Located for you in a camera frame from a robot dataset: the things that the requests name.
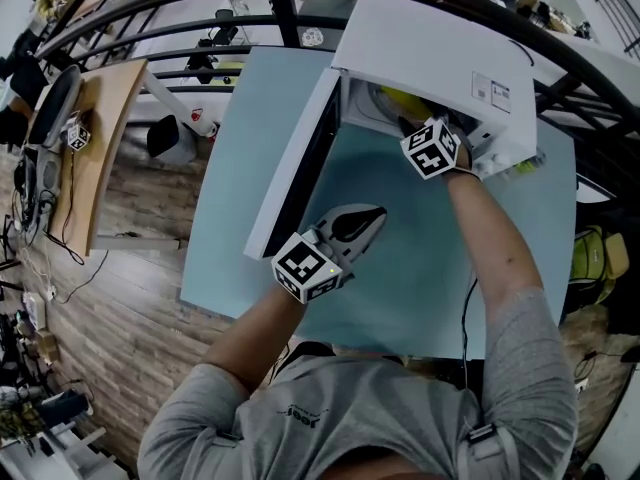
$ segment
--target hand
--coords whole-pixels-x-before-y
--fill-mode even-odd
[[[454,133],[460,139],[460,147],[458,148],[458,158],[456,158],[456,167],[460,167],[461,169],[471,169],[471,157],[469,155],[469,150],[465,146],[467,143],[466,135],[462,128],[456,126],[453,123],[449,123],[449,131]]]
[[[466,148],[464,144],[460,144],[458,148],[458,158],[456,158],[456,167],[461,167],[462,169],[471,169],[471,158],[469,157],[469,150]]]

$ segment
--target black railing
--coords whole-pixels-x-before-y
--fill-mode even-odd
[[[139,42],[162,36],[170,36],[190,31],[208,30],[214,27],[277,26],[282,35],[285,47],[304,48],[300,44],[299,27],[318,27],[323,29],[343,30],[347,19],[323,16],[303,16],[296,12],[294,0],[271,0],[271,14],[248,16],[225,16],[208,18],[171,26],[163,26],[146,30],[153,16],[159,9],[175,2],[187,0],[119,0],[109,3],[90,16],[74,23],[63,30],[57,30],[50,40],[38,51],[40,59],[52,64],[59,63],[61,52],[69,51],[78,38],[99,33],[112,23],[124,20],[128,27],[132,17],[149,12],[147,19],[138,31],[124,35],[120,31],[107,44],[96,45],[90,51],[75,57],[68,57],[74,63],[86,63],[87,69],[94,69],[106,64],[121,62],[113,55],[114,50],[126,49],[126,57]],[[580,128],[571,128],[553,123],[567,131],[575,138],[576,163],[578,172],[606,188],[611,193],[629,201],[637,199],[640,181],[635,172],[640,159],[638,142],[625,136],[631,132],[640,133],[640,112],[629,100],[586,59],[560,41],[552,34],[527,22],[522,17],[488,0],[413,0],[424,5],[436,7],[464,19],[476,22],[510,38],[517,44],[527,47],[560,67],[566,76],[552,86],[535,81],[537,94],[536,106],[538,115],[548,119],[549,116],[570,114],[584,122],[584,126],[593,130],[593,134],[585,134]],[[150,62],[167,59],[185,59],[185,68],[156,73],[159,79],[178,79],[189,77],[238,76],[235,69],[214,69],[204,66],[193,69],[187,59],[208,58],[220,55],[244,55],[251,51],[251,44],[213,44],[212,41],[171,51],[159,51],[138,55]],[[585,87],[593,91],[586,92]],[[233,85],[179,85],[169,87],[172,92],[232,92]]]
[[[627,0],[595,0],[624,44],[624,52],[640,60],[640,17]]]

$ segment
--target table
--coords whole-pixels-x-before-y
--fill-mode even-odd
[[[327,52],[252,49],[200,192],[184,301],[238,317],[274,282],[269,260],[254,261],[242,251],[298,116],[331,59]],[[529,243],[559,321],[575,226],[573,142],[543,122],[538,132],[547,163],[516,181],[495,177],[487,186]],[[343,125],[304,221],[347,202],[383,205],[387,223],[355,265],[356,280],[314,301],[297,334],[380,352],[459,358],[472,273],[443,184],[416,176],[397,139]],[[484,357],[479,291],[470,301],[467,330],[468,356]]]
[[[503,8],[507,8],[507,4],[505,4],[502,0],[490,0],[491,2],[493,2],[496,5],[499,5],[500,7]]]
[[[562,32],[563,34],[575,34],[575,30],[569,25],[563,18],[555,13],[550,13],[551,20],[549,21],[549,28],[555,32]]]
[[[91,249],[177,249],[179,241],[112,237],[98,235],[98,221],[113,161],[124,133],[131,107],[143,87],[172,111],[179,121],[197,134],[207,136],[212,122],[191,120],[191,112],[148,70],[146,60],[134,60],[82,75],[84,84],[77,109],[93,108],[91,141],[74,156],[73,208],[65,232],[66,244],[76,253],[88,256]],[[48,89],[45,89],[40,104]],[[60,195],[51,219],[51,233],[62,240],[62,229],[69,213],[71,189],[71,150],[62,160]]]

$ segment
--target floor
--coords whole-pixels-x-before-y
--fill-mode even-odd
[[[200,144],[198,159],[184,167],[167,167],[147,158],[144,141],[127,134],[109,181],[100,222],[103,231],[134,231],[144,236],[189,237],[200,184],[211,144]],[[3,148],[0,175],[9,180],[16,158]],[[0,183],[0,204],[10,212],[12,187]],[[104,258],[94,252],[86,266],[76,265],[57,246],[44,242],[27,256],[34,269],[10,272],[41,293],[48,254],[58,300],[89,279]],[[61,361],[54,364],[59,384],[83,379],[93,395],[95,416],[81,424],[83,431],[104,426],[100,442],[108,452],[135,468],[140,438],[163,401],[196,364],[209,343],[229,325],[227,318],[178,302],[185,249],[171,253],[109,253],[95,280],[67,304],[54,302],[48,325],[58,339]],[[2,303],[15,311],[14,295]],[[590,350],[622,353],[637,337],[608,336],[606,310],[593,307],[570,315],[561,330],[573,365]],[[451,368],[430,360],[411,362],[411,369],[440,375]],[[630,372],[617,358],[599,356],[580,397],[578,448],[586,452],[618,397]]]

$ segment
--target box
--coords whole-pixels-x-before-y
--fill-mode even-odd
[[[38,346],[39,354],[44,354],[45,352],[58,347],[56,337],[46,329],[36,332],[36,344]]]

